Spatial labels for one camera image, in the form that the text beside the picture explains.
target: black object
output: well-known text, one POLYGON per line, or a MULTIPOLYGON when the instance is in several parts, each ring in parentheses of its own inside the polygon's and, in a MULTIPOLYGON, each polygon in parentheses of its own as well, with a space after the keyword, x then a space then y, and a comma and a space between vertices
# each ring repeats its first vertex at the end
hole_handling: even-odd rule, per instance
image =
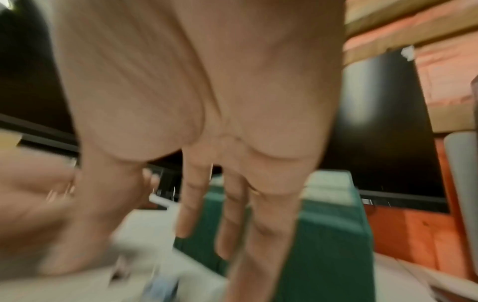
MULTIPOLYGON (((31 134, 23 144, 78 152, 38 10, 31 0, 18 0, 14 10, 0 12, 0 25, 0 127, 31 134), (5 122, 2 114, 54 131, 5 122)), ((152 164, 181 171, 181 152, 152 164)), ((415 66, 400 51, 344 70, 342 103, 321 168, 350 171, 361 195, 375 204, 448 210, 415 66)))

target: table surface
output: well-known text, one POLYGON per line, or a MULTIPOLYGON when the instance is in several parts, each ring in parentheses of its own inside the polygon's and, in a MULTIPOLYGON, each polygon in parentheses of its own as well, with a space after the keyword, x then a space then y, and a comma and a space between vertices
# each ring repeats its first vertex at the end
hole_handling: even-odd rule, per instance
MULTIPOLYGON (((180 276, 182 302, 208 302, 224 290, 225 278, 172 249, 178 207, 135 210, 114 236, 114 244, 94 269, 48 278, 35 273, 41 253, 0 259, 2 302, 121 302, 137 297, 154 269, 180 276), (127 282, 109 285, 118 255, 132 257, 127 282)), ((375 254, 377 302, 434 302, 429 284, 478 300, 478 285, 418 265, 375 254)))

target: white table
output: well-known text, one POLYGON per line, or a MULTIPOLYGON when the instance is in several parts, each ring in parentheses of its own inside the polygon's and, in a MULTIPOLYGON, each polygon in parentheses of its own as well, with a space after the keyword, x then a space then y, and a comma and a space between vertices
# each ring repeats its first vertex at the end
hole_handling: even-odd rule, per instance
MULTIPOLYGON (((120 302, 138 295, 152 270, 183 276, 179 294, 182 302, 206 302, 226 280, 200 264, 173 251, 173 226, 177 206, 167 211, 136 210, 115 235, 116 249, 138 253, 126 283, 109 287, 112 265, 57 278, 28 273, 34 257, 0 261, 1 302, 120 302)), ((110 252, 114 262, 117 253, 110 252)), ((375 255, 377 302, 434 302, 428 282, 440 284, 465 297, 478 300, 478 285, 417 265, 375 255)))

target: television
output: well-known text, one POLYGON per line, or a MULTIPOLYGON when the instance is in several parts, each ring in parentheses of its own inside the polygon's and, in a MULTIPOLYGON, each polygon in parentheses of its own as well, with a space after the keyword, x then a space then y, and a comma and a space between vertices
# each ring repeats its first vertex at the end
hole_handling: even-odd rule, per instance
MULTIPOLYGON (((23 132, 23 145, 77 156, 46 23, 31 0, 14 5, 0 11, 0 127, 23 132)), ((181 153, 151 164, 167 168, 174 181, 163 187, 177 199, 181 153)), ((400 50, 344 69, 340 108, 318 168, 350 171, 367 203, 448 211, 415 65, 400 50)))

